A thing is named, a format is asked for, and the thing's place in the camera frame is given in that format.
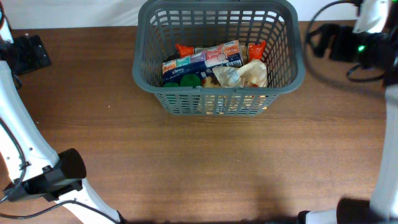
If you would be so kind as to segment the orange spaghetti packet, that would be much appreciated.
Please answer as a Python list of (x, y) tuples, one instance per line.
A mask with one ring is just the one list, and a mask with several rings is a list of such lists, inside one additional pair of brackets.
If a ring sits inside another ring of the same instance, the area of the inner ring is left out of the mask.
[[(250, 62), (254, 59), (260, 60), (262, 58), (265, 47), (266, 41), (262, 41), (260, 44), (250, 43), (248, 45), (240, 45), (244, 61)], [(175, 44), (175, 48), (177, 49), (177, 53), (181, 57), (186, 57), (188, 55), (199, 53), (203, 50), (208, 49), (208, 47), (189, 47), (180, 44)]]

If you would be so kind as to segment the beige paper bag packet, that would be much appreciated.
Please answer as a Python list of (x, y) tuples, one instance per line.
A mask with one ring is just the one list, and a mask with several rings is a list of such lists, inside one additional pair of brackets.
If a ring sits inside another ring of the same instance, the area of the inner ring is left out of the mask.
[(239, 68), (214, 67), (212, 72), (223, 88), (267, 86), (267, 67), (258, 59), (251, 60)]

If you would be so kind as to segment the grey plastic shopping basket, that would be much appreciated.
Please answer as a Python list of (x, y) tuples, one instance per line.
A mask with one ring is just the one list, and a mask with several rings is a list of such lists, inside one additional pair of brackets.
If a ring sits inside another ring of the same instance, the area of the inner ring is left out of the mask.
[[(240, 46), (264, 44), (265, 71), (233, 85), (182, 86), (182, 77), (244, 65)], [(132, 75), (172, 114), (256, 115), (305, 77), (298, 16), (274, 1), (147, 1), (138, 14)]]

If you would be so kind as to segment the white tissue pack stack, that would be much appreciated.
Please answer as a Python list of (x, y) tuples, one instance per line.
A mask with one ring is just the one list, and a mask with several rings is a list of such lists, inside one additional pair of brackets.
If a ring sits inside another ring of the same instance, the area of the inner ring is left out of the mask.
[(199, 53), (169, 60), (162, 64), (162, 84), (180, 83), (186, 74), (195, 74), (201, 80), (212, 74), (213, 67), (241, 67), (243, 58), (238, 40), (210, 47)]

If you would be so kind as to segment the green lid jar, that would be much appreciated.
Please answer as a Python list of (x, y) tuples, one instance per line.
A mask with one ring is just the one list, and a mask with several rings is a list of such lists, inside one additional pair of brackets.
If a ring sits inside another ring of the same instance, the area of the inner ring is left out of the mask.
[(201, 86), (201, 80), (195, 74), (186, 74), (182, 77), (180, 81), (180, 86), (196, 88), (198, 86)]
[[(179, 87), (180, 85), (178, 83), (174, 83), (174, 82), (169, 82), (163, 85), (164, 88), (174, 88), (174, 87)], [(167, 94), (166, 95), (166, 99), (168, 100), (168, 102), (170, 104), (176, 104), (177, 100), (175, 95), (170, 95)]]

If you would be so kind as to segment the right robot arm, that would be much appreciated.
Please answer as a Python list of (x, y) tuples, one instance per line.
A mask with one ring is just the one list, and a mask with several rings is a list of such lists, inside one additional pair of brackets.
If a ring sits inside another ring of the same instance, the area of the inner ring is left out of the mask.
[(373, 92), (359, 86), (349, 86), (326, 78), (317, 72), (308, 59), (307, 47), (312, 46), (311, 38), (322, 33), (324, 28), (338, 27), (338, 24), (324, 24), (311, 30), (309, 22), (305, 30), (303, 62), (307, 72), (322, 83), (350, 93), (386, 102), (386, 133), (382, 149), (379, 177), (369, 200), (341, 198), (335, 209), (303, 211), (306, 223), (397, 223), (397, 84), (385, 87), (384, 93)]

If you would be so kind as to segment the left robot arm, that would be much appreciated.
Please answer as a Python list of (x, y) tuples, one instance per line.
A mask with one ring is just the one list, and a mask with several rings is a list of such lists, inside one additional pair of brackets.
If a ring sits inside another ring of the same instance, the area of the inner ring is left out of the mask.
[(70, 148), (57, 153), (40, 134), (24, 106), (18, 89), (19, 74), (51, 64), (39, 36), (12, 38), (1, 12), (1, 155), (11, 183), (1, 202), (43, 197), (55, 205), (31, 215), (1, 217), (25, 220), (65, 207), (82, 223), (125, 223), (124, 217), (107, 205), (86, 178), (80, 153)]

